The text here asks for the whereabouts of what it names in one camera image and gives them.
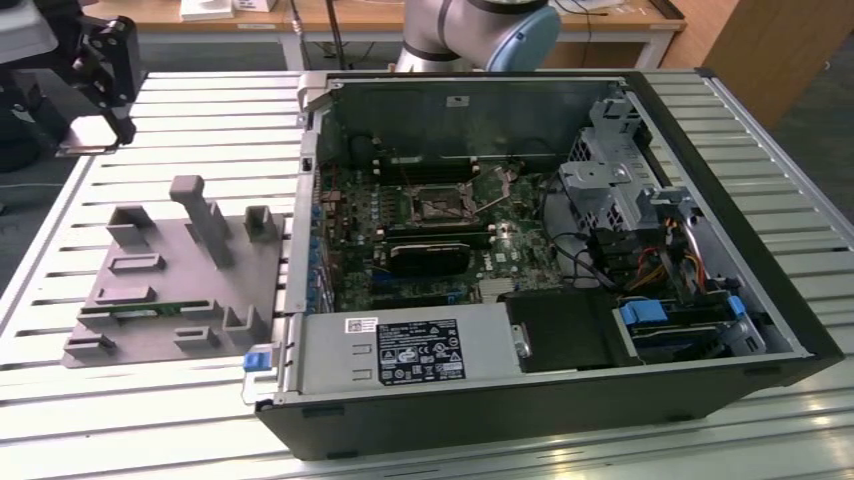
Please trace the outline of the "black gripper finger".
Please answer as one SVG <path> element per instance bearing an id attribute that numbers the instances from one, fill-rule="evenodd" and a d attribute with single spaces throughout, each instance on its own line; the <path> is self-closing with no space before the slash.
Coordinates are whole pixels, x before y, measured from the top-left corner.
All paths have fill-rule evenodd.
<path id="1" fill-rule="evenodd" d="M 134 138 L 136 126 L 129 112 L 130 104 L 100 110 L 101 116 L 116 136 L 114 146 L 130 144 Z"/>

